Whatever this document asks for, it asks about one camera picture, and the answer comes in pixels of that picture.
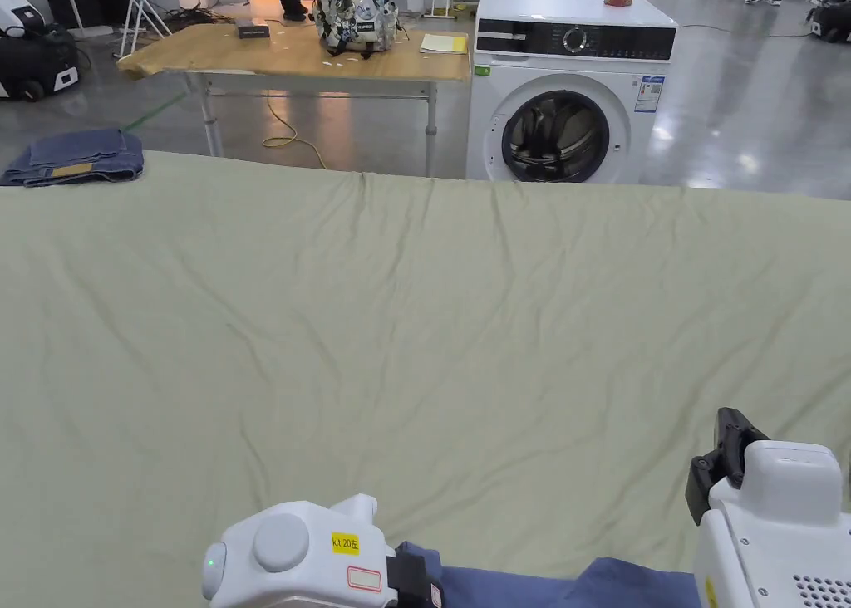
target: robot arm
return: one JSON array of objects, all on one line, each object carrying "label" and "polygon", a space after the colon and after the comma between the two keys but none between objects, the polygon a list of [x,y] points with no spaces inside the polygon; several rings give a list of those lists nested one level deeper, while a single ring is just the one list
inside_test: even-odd
[{"label": "robot arm", "polygon": [[688,509],[700,527],[704,608],[851,608],[851,515],[824,446],[772,441],[719,409],[716,447],[692,460]]},{"label": "robot arm", "polygon": [[[692,460],[686,484],[703,608],[851,608],[842,498],[827,448],[772,441],[720,409],[715,449]],[[423,559],[373,525],[377,508],[367,495],[288,502],[228,528],[204,559],[210,608],[444,608]]]},{"label": "robot arm", "polygon": [[361,494],[258,512],[207,549],[204,598],[210,608],[442,608],[423,558],[389,547],[373,526],[377,509]]}]

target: control panel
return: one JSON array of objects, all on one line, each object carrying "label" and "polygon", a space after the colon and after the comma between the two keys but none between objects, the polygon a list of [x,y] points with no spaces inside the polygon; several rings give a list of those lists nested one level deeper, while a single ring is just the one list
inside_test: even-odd
[{"label": "control panel", "polygon": [[669,61],[675,35],[674,28],[586,26],[483,18],[478,24],[475,49]]}]

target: patterned backpack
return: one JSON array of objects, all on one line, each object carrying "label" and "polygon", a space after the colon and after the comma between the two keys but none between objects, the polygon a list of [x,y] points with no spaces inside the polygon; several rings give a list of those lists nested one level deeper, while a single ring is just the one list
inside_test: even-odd
[{"label": "patterned backpack", "polygon": [[310,18],[331,56],[357,50],[368,58],[393,47],[398,14],[391,0],[313,0]]}]

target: yellow label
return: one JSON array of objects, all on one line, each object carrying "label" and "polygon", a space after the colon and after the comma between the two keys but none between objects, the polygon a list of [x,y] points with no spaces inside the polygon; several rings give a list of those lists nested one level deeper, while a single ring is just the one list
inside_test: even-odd
[{"label": "yellow label", "polygon": [[709,601],[709,608],[718,608],[718,598],[715,597],[715,586],[712,585],[711,577],[706,578],[706,599]]},{"label": "yellow label", "polygon": [[66,168],[57,168],[50,174],[51,179],[61,176],[76,176],[77,174],[88,174],[92,171],[92,163],[69,164]]},{"label": "yellow label", "polygon": [[452,51],[463,54],[467,51],[467,37],[456,37],[452,40]]},{"label": "yellow label", "polygon": [[357,557],[361,553],[361,544],[357,535],[333,532],[331,533],[331,544],[333,551],[338,554],[352,554],[352,556]]}]

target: washing machine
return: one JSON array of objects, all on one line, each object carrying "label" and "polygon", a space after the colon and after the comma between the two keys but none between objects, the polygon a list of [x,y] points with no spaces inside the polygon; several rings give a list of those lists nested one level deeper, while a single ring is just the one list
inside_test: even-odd
[{"label": "washing machine", "polygon": [[675,35],[646,0],[481,0],[467,178],[636,183]]}]

